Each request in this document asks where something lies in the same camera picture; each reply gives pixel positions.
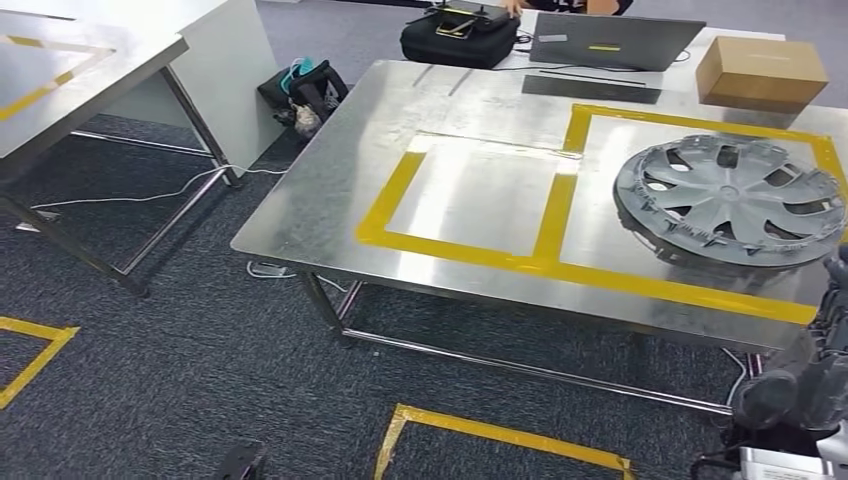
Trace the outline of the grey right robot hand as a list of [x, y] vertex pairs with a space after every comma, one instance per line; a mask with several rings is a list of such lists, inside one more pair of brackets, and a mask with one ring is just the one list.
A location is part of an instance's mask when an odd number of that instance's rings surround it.
[[847, 418], [847, 245], [824, 267], [829, 282], [814, 319], [731, 398], [733, 419], [746, 428], [832, 431]]

